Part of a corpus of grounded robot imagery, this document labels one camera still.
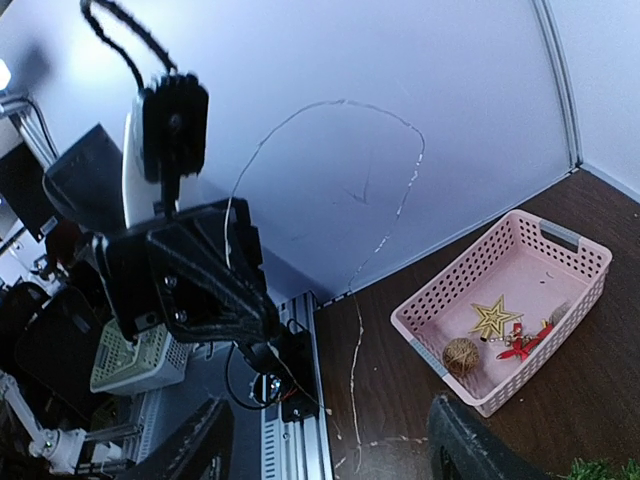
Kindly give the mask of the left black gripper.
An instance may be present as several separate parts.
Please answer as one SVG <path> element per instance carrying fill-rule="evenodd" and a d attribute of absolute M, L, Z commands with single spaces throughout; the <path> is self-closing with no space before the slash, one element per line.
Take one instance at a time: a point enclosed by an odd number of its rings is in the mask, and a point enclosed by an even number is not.
<path fill-rule="evenodd" d="M 278 312 L 267 294 L 259 231 L 246 199 L 98 236 L 94 252 L 128 340 L 158 325 L 184 343 L 256 344 L 277 335 Z"/>

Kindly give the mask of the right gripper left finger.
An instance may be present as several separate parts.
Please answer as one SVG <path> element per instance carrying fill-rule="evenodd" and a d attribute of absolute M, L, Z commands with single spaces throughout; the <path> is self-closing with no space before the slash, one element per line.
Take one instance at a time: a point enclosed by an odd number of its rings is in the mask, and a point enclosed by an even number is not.
<path fill-rule="evenodd" d="M 118 479 L 229 479 L 234 415 L 227 400 L 206 400 L 169 438 Z"/>

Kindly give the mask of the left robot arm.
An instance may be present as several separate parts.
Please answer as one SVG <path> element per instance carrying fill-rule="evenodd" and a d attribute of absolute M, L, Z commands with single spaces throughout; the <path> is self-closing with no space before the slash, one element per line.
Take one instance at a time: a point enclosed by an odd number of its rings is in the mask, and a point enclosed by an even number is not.
<path fill-rule="evenodd" d="M 64 217 L 91 232 L 126 339 L 162 325 L 183 343 L 265 343 L 276 336 L 279 315 L 247 202 L 179 203 L 183 181 L 204 167 L 208 93 L 118 3 L 104 8 L 165 71 L 152 83 L 137 81 L 122 147 L 91 130 L 46 170 L 44 190 Z"/>

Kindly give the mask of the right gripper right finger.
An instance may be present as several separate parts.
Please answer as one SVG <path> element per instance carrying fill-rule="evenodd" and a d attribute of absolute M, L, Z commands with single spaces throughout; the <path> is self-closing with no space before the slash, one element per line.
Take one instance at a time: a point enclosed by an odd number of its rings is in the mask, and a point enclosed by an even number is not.
<path fill-rule="evenodd" d="M 429 464 L 435 479 L 547 479 L 447 394 L 436 396 L 427 420 Z"/>

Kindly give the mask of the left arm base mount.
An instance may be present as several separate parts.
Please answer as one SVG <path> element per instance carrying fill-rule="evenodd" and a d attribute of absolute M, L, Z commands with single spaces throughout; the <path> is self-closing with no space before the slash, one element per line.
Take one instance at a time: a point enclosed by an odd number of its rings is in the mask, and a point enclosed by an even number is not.
<path fill-rule="evenodd" d="M 262 405 L 279 405 L 285 423 L 302 421 L 320 413 L 315 365 L 309 330 L 291 318 L 270 343 L 248 347 L 247 364 L 263 376 L 266 392 Z"/>

